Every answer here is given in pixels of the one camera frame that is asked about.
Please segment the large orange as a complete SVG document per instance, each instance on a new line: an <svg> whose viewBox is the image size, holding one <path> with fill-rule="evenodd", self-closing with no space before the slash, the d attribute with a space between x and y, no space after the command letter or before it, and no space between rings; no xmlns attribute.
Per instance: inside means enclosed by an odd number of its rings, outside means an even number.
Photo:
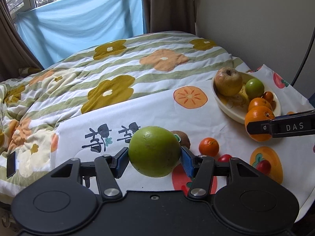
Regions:
<svg viewBox="0 0 315 236"><path fill-rule="evenodd" d="M245 130L257 142L265 142L272 138L268 130L270 120L275 118L272 110L265 106L251 108L245 116Z"/></svg>
<svg viewBox="0 0 315 236"><path fill-rule="evenodd" d="M250 111L251 109L253 109L255 107L260 107L260 106L267 107L271 111L273 110L271 104L266 99L264 99L264 98L254 98L249 103L248 111Z"/></svg>

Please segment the red cherry tomato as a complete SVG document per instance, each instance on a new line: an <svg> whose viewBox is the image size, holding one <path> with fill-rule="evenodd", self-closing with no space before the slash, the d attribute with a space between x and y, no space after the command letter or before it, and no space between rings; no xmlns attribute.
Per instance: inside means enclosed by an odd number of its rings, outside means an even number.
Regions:
<svg viewBox="0 0 315 236"><path fill-rule="evenodd" d="M269 175L271 171L271 164L268 160L261 160L257 165L256 169L264 175Z"/></svg>
<svg viewBox="0 0 315 236"><path fill-rule="evenodd" d="M230 160L231 158L232 158L231 155L229 155L229 154L224 154L224 155L220 156L217 161L218 161L218 162L229 162L229 160Z"/></svg>

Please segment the green apple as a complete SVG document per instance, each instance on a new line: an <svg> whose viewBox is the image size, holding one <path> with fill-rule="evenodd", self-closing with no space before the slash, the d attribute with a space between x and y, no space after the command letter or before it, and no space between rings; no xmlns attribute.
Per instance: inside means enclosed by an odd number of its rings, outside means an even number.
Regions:
<svg viewBox="0 0 315 236"><path fill-rule="evenodd" d="M260 98L264 89L264 84L257 78L250 79L245 85L245 92L250 99Z"/></svg>
<svg viewBox="0 0 315 236"><path fill-rule="evenodd" d="M128 155L137 172L148 177L164 177L176 166L181 146L172 132L162 127L147 126L132 136Z"/></svg>

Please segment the small mandarin on cloth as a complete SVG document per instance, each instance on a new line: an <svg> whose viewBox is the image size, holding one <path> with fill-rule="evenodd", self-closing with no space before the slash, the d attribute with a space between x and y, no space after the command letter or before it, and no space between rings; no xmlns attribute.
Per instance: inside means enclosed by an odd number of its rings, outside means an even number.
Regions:
<svg viewBox="0 0 315 236"><path fill-rule="evenodd" d="M215 157L220 150L218 142L211 137L204 138L199 144L199 151L202 155Z"/></svg>

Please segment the small mandarin in bowl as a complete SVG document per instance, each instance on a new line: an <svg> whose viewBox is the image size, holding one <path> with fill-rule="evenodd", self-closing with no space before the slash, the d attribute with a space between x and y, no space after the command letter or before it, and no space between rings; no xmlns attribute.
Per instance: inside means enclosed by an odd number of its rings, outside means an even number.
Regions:
<svg viewBox="0 0 315 236"><path fill-rule="evenodd" d="M267 91L263 94L262 98L271 104L273 102L274 96L272 92Z"/></svg>

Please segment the brown kiwi with sticker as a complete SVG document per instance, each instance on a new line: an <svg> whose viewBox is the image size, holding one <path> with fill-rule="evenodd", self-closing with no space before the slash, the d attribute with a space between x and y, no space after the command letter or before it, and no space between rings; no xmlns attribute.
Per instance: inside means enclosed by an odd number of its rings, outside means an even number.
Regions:
<svg viewBox="0 0 315 236"><path fill-rule="evenodd" d="M181 146L185 146L188 149L191 147L190 139L188 138L187 134L182 131L172 131L174 136L177 138L179 144Z"/></svg>

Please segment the cream ceramic fruit bowl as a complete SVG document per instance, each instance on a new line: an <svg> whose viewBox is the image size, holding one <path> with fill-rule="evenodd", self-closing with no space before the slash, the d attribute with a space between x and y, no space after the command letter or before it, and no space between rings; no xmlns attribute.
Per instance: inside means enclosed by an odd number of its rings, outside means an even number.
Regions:
<svg viewBox="0 0 315 236"><path fill-rule="evenodd" d="M244 124L245 116L248 112L248 106L250 103L250 100L245 92L245 85L250 79L255 78L255 76L242 72L240 72L240 75L242 76L243 87L237 95L231 97L221 95L216 89L214 79L212 79L211 82L211 90L219 108L231 119L240 124Z"/></svg>

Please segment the white fruit-print cloth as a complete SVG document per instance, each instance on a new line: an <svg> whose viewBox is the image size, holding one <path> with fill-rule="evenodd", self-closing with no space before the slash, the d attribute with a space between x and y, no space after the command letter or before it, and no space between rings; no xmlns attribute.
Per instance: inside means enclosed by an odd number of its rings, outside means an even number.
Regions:
<svg viewBox="0 0 315 236"><path fill-rule="evenodd" d="M137 129L159 126L187 134L195 155L200 153L200 142L212 137L220 146L220 155L238 157L251 165L268 160L270 177L294 193L299 217L303 217L314 201L314 136L256 142L243 124L219 108L211 85L209 80L200 80L62 122L57 127L51 166L55 168L71 158L86 162L105 154L113 156L128 145Z"/></svg>

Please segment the large yellowish apple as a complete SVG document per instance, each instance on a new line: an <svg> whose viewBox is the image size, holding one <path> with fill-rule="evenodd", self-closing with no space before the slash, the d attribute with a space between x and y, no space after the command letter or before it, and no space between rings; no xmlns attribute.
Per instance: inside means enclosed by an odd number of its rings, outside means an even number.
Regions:
<svg viewBox="0 0 315 236"><path fill-rule="evenodd" d="M215 75L215 86L223 96L234 96L242 89L241 74L231 67L221 68Z"/></svg>

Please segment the floral striped duvet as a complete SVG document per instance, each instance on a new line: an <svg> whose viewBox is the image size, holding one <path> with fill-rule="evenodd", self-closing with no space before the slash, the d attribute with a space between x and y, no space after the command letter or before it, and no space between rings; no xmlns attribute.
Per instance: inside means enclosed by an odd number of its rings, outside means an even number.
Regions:
<svg viewBox="0 0 315 236"><path fill-rule="evenodd" d="M248 66L212 40L180 31L90 47L25 78L1 83L1 202L51 169L60 123L95 109L211 79ZM8 156L16 173L7 178Z"/></svg>

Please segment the black smartphone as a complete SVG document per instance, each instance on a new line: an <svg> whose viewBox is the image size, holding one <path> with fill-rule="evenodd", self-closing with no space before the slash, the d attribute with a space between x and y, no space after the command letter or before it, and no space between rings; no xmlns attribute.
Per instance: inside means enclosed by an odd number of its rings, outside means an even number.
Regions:
<svg viewBox="0 0 315 236"><path fill-rule="evenodd" d="M7 158L6 164L6 176L12 177L16 173L16 152L13 151Z"/></svg>

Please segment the brown left curtain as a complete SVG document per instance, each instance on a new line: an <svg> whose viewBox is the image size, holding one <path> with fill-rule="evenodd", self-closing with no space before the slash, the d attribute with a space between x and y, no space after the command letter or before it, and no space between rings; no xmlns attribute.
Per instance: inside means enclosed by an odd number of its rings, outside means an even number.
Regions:
<svg viewBox="0 0 315 236"><path fill-rule="evenodd" d="M17 33L5 0L1 0L1 80L44 70Z"/></svg>

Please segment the brown curtain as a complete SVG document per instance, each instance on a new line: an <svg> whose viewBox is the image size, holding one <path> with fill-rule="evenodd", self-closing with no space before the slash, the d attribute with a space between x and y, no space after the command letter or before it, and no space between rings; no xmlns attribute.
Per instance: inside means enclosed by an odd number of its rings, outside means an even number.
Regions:
<svg viewBox="0 0 315 236"><path fill-rule="evenodd" d="M1 80L44 70L17 33L5 0L1 0Z"/></svg>
<svg viewBox="0 0 315 236"><path fill-rule="evenodd" d="M142 0L146 32L195 34L194 0Z"/></svg>

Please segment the light blue window sheet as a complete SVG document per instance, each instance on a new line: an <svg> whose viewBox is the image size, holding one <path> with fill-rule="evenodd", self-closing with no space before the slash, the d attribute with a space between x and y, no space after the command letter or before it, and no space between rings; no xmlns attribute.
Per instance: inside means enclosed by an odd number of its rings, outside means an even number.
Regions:
<svg viewBox="0 0 315 236"><path fill-rule="evenodd" d="M59 0L18 13L17 27L47 68L81 50L143 34L142 0Z"/></svg>

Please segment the brown right curtain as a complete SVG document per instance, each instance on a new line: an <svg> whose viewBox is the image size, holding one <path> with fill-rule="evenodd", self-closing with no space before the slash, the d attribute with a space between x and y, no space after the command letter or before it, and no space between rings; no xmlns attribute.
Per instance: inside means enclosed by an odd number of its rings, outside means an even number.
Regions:
<svg viewBox="0 0 315 236"><path fill-rule="evenodd" d="M142 0L146 32L195 34L194 0Z"/></svg>

